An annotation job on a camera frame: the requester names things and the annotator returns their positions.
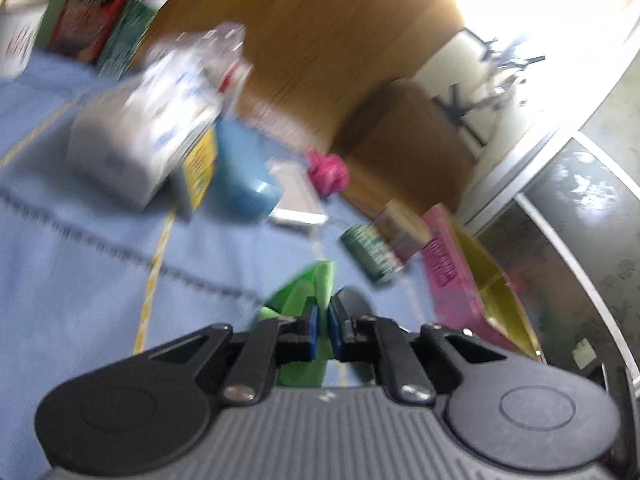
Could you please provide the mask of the green microfiber cloth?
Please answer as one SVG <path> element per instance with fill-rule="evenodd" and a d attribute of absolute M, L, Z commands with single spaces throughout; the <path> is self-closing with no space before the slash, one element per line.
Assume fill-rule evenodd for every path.
<path fill-rule="evenodd" d="M 278 383 L 283 387 L 319 388 L 326 366 L 333 359 L 328 336 L 328 307 L 333 294 L 335 263 L 317 260 L 274 292 L 257 311 L 255 322 L 277 316 L 301 316 L 308 298 L 316 300 L 319 312 L 316 358 L 309 363 L 294 362 L 280 368 Z"/>

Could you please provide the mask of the blue striped tablecloth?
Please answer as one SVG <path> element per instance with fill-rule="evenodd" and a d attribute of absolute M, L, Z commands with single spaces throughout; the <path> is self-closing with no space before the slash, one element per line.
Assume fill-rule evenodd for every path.
<path fill-rule="evenodd" d="M 379 315 L 414 330 L 434 320 L 420 260 L 374 287 L 341 245 L 361 222 L 344 200 L 311 232 L 233 218 L 209 195 L 190 219 L 160 192 L 142 211 L 108 196 L 65 160 L 78 110 L 108 87 L 91 68 L 37 52 L 1 86 L 1 474 L 47 470 L 35 409 L 76 375 L 215 322 L 242 330 L 317 259 Z"/>

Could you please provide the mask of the brown chair back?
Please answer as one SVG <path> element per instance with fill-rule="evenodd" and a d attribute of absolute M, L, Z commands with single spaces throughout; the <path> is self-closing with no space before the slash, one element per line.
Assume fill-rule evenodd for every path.
<path fill-rule="evenodd" d="M 349 172 L 343 197 L 369 218 L 391 200 L 416 214 L 437 204 L 455 212 L 475 169 L 458 129 L 408 78 L 370 93 L 345 119 L 330 152 Z"/>

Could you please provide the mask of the pink fluffy toy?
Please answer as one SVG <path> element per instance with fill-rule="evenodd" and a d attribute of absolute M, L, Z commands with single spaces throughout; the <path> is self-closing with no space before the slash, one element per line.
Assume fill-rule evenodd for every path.
<path fill-rule="evenodd" d="M 318 195 L 327 198 L 349 185 L 349 172 L 340 156 L 323 154 L 312 148 L 305 153 L 307 174 Z"/>

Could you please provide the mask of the paper cups in plastic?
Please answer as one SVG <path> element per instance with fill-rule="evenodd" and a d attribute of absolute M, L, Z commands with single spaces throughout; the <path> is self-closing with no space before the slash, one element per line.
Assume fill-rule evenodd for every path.
<path fill-rule="evenodd" d="M 209 83 L 222 95 L 222 114 L 234 117 L 253 64 L 243 56 L 245 26 L 223 22 L 206 32 L 183 32 L 171 50 L 192 52 Z"/>

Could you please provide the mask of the green white bottle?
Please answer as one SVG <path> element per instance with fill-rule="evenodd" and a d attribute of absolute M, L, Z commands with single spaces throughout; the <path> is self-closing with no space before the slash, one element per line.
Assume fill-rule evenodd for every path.
<path fill-rule="evenodd" d="M 168 0 L 126 0 L 96 61 L 100 75 L 119 79 L 128 70 L 152 21 L 166 3 Z"/>

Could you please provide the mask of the yellow card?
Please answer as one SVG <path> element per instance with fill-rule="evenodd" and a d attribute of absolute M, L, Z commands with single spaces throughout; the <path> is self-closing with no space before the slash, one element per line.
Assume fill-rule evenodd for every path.
<path fill-rule="evenodd" d="M 192 216 L 213 180 L 218 155 L 216 130 L 206 128 L 186 150 L 175 173 L 184 211 Z"/>

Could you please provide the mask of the pink tin box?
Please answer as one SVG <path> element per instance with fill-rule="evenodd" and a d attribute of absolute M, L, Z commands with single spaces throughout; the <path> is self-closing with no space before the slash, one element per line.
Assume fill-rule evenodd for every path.
<path fill-rule="evenodd" d="M 544 362 L 518 295 L 485 247 L 442 204 L 422 220 L 432 236 L 421 255 L 439 323 Z"/>

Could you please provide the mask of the blue glasses case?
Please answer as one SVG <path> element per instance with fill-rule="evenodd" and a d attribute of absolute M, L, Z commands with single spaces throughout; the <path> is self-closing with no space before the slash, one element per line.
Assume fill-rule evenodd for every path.
<path fill-rule="evenodd" d="M 268 217 L 283 191 L 262 154 L 262 136 L 236 119 L 221 119 L 216 131 L 220 200 L 237 217 L 246 220 Z"/>

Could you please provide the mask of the white square box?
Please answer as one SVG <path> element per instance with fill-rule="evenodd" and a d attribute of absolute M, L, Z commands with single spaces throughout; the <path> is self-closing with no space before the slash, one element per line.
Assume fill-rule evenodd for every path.
<path fill-rule="evenodd" d="M 282 188 L 280 202 L 269 219 L 282 226 L 323 226 L 329 219 L 305 167 L 292 160 L 271 159 L 270 174 Z"/>

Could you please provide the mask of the checkered cloth packet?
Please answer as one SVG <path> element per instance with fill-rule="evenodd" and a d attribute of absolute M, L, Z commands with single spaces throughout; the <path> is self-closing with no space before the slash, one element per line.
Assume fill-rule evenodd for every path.
<path fill-rule="evenodd" d="M 370 224 L 350 226 L 340 241 L 372 284 L 388 282 L 404 267 L 380 232 Z"/>

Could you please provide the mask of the red snack box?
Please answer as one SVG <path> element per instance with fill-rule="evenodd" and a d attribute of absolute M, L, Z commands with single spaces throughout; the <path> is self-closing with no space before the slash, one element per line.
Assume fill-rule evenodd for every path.
<path fill-rule="evenodd" d="M 126 0 L 65 0 L 48 50 L 92 64 L 100 55 Z"/>

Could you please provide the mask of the white enamel mug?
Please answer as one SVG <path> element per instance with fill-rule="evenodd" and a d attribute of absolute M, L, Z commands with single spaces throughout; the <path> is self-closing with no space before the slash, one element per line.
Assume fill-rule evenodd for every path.
<path fill-rule="evenodd" d="M 51 0 L 2 0 L 0 73 L 13 80 L 26 70 Z"/>

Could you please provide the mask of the white tissue pack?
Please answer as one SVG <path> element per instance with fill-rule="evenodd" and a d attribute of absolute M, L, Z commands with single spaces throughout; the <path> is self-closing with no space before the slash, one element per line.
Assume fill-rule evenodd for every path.
<path fill-rule="evenodd" d="M 198 58 L 175 50 L 103 92 L 76 115 L 66 160 L 139 210 L 175 173 L 186 150 L 221 112 Z"/>

